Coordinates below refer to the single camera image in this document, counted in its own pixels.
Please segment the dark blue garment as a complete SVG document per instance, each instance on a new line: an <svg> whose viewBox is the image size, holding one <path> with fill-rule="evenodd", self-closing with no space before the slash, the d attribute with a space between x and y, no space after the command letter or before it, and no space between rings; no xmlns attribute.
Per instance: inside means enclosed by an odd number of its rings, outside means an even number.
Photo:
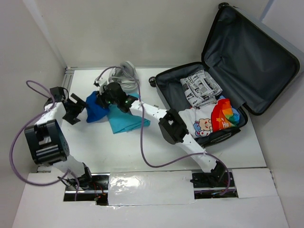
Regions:
<svg viewBox="0 0 304 228"><path fill-rule="evenodd" d="M97 91L93 91L91 95L86 98L86 111L87 111L87 123L93 123L101 120L109 114L109 108L102 108L96 104Z"/></svg>

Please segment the newspaper print garment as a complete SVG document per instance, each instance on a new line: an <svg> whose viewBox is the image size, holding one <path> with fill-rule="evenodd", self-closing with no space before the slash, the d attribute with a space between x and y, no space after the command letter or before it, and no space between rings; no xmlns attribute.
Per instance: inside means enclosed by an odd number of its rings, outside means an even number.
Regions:
<svg viewBox="0 0 304 228"><path fill-rule="evenodd" d="M180 79L186 100L193 108L200 109L216 103L216 96L222 93L222 88L213 77L204 70Z"/></svg>

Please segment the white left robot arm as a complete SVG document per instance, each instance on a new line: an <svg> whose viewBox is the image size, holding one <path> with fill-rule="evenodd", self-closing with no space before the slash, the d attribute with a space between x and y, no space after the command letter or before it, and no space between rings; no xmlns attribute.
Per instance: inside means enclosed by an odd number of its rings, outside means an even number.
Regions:
<svg viewBox="0 0 304 228"><path fill-rule="evenodd" d="M77 161L71 154L68 142L61 130L63 121L74 125L80 122L78 115L86 107L86 103L75 94L69 95L64 87L53 87L51 98L44 105L46 111L32 126L24 130L32 159L35 164L55 167L63 173L68 172L66 178L60 178L65 185L89 190L94 183L89 168Z"/></svg>

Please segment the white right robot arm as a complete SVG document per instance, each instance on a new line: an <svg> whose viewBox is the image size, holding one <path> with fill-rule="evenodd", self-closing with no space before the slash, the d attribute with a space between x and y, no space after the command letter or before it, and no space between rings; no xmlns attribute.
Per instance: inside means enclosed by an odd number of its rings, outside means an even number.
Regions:
<svg viewBox="0 0 304 228"><path fill-rule="evenodd" d="M151 168L162 168L176 163L184 158L192 157L197 164L203 169L204 156L209 156L215 160L215 167L210 172L204 174L200 181L192 181L193 183L207 182L211 186L218 186L224 180L224 174L228 171L225 164L217 157L206 152L189 133L186 124L174 109L166 110L144 103L141 96L138 97L127 95L123 91L121 85L117 82L100 83L96 79L94 85L99 88L96 96L96 104L106 109L110 105L116 105L123 113L141 117L140 130L140 148L144 162ZM147 119L158 124L161 134L166 142L182 148L187 155L177 158L173 161L162 165L152 165L145 158L143 151L143 122Z"/></svg>

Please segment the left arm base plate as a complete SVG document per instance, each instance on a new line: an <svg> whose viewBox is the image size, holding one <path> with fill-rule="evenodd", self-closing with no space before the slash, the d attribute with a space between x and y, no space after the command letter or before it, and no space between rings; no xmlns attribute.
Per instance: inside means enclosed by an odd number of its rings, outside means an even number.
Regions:
<svg viewBox="0 0 304 228"><path fill-rule="evenodd" d="M108 185L110 173L93 173L88 189L66 186L63 201L89 201L99 206L108 206Z"/></svg>

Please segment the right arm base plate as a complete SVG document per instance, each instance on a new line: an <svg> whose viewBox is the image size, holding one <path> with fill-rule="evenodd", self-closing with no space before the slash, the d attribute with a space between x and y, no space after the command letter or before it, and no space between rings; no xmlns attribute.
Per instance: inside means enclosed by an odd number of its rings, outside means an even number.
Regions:
<svg viewBox="0 0 304 228"><path fill-rule="evenodd" d="M194 188L194 199L219 199L219 198L237 198L238 192L235 186L233 174L230 171L230 184L227 192L221 195L226 190L228 185L228 174L224 173L219 182L210 180L211 172L193 172L190 182Z"/></svg>

